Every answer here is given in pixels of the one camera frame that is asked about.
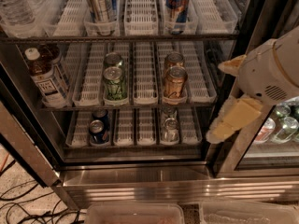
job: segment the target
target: refrigerator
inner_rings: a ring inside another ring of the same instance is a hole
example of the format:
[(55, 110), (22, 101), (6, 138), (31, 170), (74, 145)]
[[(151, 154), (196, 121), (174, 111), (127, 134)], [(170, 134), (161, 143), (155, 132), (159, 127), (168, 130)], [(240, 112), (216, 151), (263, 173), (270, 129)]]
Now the refrigerator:
[[(261, 119), (223, 143), (206, 140), (223, 102), (241, 93), (218, 63), (298, 25), (297, 0), (208, 0), (214, 1), (210, 12), (220, 19), (212, 23), (202, 9), (205, 3), (191, 0), (180, 35), (165, 30), (164, 0), (149, 0), (150, 15), (138, 24), (130, 10), (136, 1), (120, 0), (113, 35), (101, 34), (104, 24), (100, 34), (94, 30), (86, 0), (74, 0), (76, 14), (67, 21), (64, 11), (70, 1), (52, 1), (36, 24), (42, 33), (37, 29), (22, 37), (1, 24), (0, 142), (41, 186), (51, 187), (71, 209), (106, 201), (298, 199), (296, 145), (251, 144), (274, 107), (266, 106)], [(59, 26), (63, 19), (73, 30)], [(70, 74), (65, 107), (47, 106), (29, 76), (24, 51), (47, 43), (59, 46)], [(163, 65), (174, 50), (185, 56), (189, 78), (173, 104), (163, 94)], [(126, 64), (128, 98), (120, 104), (110, 103), (103, 88), (103, 60), (109, 52), (121, 54)], [(164, 141), (165, 107), (176, 108), (177, 142)], [(100, 109), (107, 110), (110, 123), (102, 146), (89, 135), (92, 113)], [(277, 149), (276, 156), (271, 148)], [(284, 151), (292, 152), (289, 159)]]

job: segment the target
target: robotic hand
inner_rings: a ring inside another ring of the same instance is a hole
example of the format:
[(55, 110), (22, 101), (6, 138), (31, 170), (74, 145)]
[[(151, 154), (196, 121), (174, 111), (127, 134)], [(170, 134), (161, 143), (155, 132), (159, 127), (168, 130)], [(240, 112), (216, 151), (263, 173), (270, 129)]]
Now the robotic hand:
[(244, 92), (230, 96), (213, 120), (206, 140), (218, 144), (261, 115), (263, 105), (277, 105), (299, 96), (299, 26), (279, 39), (270, 39), (248, 55), (219, 64), (236, 77)]

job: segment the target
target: beverage cooler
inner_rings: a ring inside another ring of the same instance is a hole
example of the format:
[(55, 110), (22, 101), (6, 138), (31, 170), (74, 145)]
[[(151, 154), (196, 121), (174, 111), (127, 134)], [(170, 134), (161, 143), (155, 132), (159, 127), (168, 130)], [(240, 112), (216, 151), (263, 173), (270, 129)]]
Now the beverage cooler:
[[(36, 8), (31, 1), (34, 21), (25, 25), (10, 24), (1, 7), (1, 144), (74, 209), (105, 201), (297, 200), (299, 124), (289, 131), (283, 123), (299, 121), (295, 97), (265, 105), (224, 142), (206, 140), (228, 96), (241, 95), (218, 64), (296, 27), (296, 1), (190, 0), (185, 22), (166, 0), (117, 0), (104, 12), (114, 19), (103, 21), (90, 12), (93, 0)], [(58, 64), (47, 56), (55, 49)], [(187, 75), (177, 91), (164, 66), (180, 55), (184, 68), (176, 69)], [(60, 90), (31, 78), (39, 56), (64, 70)], [(49, 98), (58, 94), (60, 102)]]

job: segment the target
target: bottle cap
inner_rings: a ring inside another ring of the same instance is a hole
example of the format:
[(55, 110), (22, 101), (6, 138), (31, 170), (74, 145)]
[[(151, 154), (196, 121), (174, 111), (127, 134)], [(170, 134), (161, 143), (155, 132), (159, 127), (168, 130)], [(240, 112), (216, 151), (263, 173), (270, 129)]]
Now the bottle cap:
[(30, 48), (25, 51), (25, 55), (28, 60), (33, 61), (40, 57), (40, 54), (37, 49)]

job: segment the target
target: metal base panel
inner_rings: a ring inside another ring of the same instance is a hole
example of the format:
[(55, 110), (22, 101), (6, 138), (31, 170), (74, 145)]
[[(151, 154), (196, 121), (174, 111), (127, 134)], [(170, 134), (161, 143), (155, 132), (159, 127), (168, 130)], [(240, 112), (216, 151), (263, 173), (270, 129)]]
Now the metal base panel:
[(296, 201), (299, 176), (215, 178), (205, 165), (139, 166), (61, 173), (53, 187), (74, 209), (96, 202), (198, 203), (210, 199)]

